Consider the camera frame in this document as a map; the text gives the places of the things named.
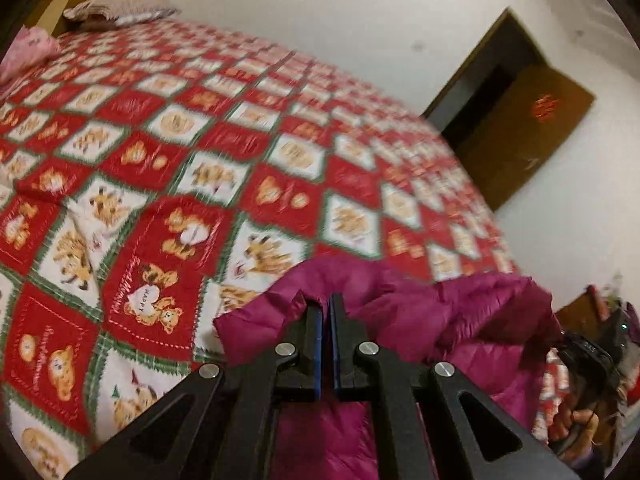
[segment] pink cloth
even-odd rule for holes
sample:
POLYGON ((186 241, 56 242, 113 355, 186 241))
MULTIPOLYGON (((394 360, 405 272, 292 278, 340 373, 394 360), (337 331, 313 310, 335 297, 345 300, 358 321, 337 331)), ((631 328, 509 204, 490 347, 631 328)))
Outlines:
POLYGON ((40 27, 23 27, 0 63, 0 98, 4 99, 25 72, 60 54, 58 40, 40 27))
MULTIPOLYGON (((531 429, 546 353, 560 337, 551 295, 530 278, 496 272, 423 285, 383 262, 313 258, 291 269, 247 306, 215 320, 229 364, 273 347, 304 309, 341 292, 348 316, 369 338, 407 361, 447 360, 531 429)), ((271 467, 274 480, 378 478, 369 407, 338 403, 284 406, 271 467)))

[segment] triangular cutout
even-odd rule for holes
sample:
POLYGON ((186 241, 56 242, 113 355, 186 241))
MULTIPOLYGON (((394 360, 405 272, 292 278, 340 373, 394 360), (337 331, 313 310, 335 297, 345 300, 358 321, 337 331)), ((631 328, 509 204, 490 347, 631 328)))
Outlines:
POLYGON ((520 439, 472 394, 468 392, 460 394, 460 405, 474 432, 482 456, 487 462, 494 462, 522 448, 520 439))
POLYGON ((161 416, 152 420, 131 439, 131 449, 156 463, 164 462, 194 402, 193 395, 185 395, 177 399, 162 412, 161 416))

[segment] open door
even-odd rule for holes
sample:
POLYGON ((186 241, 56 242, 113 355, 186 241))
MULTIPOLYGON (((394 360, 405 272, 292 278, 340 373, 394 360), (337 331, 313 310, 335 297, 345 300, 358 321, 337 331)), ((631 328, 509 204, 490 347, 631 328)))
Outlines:
POLYGON ((594 96, 557 70, 520 72, 456 155, 492 210, 519 190, 585 116, 594 96))

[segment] bed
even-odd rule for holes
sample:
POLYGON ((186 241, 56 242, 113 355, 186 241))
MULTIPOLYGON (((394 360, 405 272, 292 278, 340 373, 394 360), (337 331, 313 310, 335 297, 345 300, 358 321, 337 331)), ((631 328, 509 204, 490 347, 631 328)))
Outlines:
POLYGON ((4 412, 44 478, 223 360, 212 320, 306 258, 514 270, 438 132, 350 74, 173 20, 60 40, 0 104, 4 412))

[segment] door handle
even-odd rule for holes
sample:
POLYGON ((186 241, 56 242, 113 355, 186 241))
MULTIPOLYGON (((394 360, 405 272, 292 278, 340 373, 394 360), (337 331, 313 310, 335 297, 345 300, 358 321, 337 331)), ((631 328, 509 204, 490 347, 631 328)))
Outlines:
POLYGON ((524 171, 532 170, 540 162, 539 157, 536 157, 536 158, 527 157, 525 160, 527 161, 527 166, 525 167, 524 171))

